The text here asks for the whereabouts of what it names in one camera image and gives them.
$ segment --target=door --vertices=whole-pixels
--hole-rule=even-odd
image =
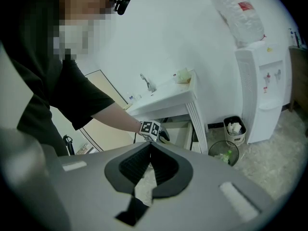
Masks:
[[[101,70],[88,74],[86,77],[97,88],[109,95],[122,108],[127,105],[125,100],[110,84]],[[133,138],[128,132],[109,127],[95,119],[91,120],[86,126],[84,126],[84,130],[103,151],[133,143]]]

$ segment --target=faucet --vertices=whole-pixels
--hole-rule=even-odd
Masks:
[[[144,79],[144,81],[146,82],[146,85],[148,86],[148,91],[151,91],[151,92],[156,91],[156,89],[150,84],[150,82],[146,80],[143,74],[140,74],[140,77],[141,79]]]

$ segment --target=tiled floor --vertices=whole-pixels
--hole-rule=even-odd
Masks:
[[[240,156],[234,169],[242,172],[267,193],[278,199],[292,190],[308,159],[308,139],[305,131],[308,115],[300,108],[281,113],[278,125],[267,141],[239,146]],[[224,140],[223,128],[210,129],[206,134],[208,148]],[[150,168],[135,188],[136,197],[150,206],[152,189],[156,187]]]

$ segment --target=person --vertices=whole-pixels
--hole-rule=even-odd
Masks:
[[[79,70],[69,49],[63,57],[55,41],[60,24],[74,24],[111,10],[115,0],[14,0],[4,12],[1,41],[25,83],[33,91],[17,129],[68,155],[52,123],[50,106],[80,129],[93,118],[138,133],[141,123],[95,87]]]

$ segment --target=black t-shirt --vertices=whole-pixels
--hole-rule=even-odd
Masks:
[[[1,40],[13,65],[34,95],[18,129],[67,155],[64,141],[51,121],[50,105],[80,129],[91,115],[114,101],[95,87],[70,55],[61,62],[54,51],[59,36],[59,0],[15,0],[18,9],[5,15]]]

